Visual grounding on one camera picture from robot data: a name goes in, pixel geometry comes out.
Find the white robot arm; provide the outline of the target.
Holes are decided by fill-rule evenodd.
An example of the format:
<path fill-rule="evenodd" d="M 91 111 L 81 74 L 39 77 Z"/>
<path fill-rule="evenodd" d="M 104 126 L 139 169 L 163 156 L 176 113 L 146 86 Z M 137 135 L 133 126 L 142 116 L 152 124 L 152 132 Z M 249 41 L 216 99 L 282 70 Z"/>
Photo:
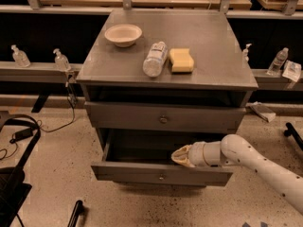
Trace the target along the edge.
<path fill-rule="evenodd" d="M 261 155 L 237 134 L 228 134 L 221 141 L 184 145 L 171 154 L 171 160 L 185 167 L 245 166 L 303 214 L 303 178 Z"/>

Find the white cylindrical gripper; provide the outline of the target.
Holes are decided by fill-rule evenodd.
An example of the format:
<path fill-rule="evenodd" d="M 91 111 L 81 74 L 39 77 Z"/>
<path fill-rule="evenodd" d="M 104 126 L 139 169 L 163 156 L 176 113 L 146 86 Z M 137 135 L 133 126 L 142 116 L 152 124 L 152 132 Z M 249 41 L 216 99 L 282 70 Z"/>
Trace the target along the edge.
<path fill-rule="evenodd" d="M 221 152 L 221 142 L 196 142 L 192 146 L 185 145 L 172 153 L 172 156 L 188 156 L 185 159 L 173 158 L 176 164 L 185 167 L 221 166 L 225 157 Z"/>

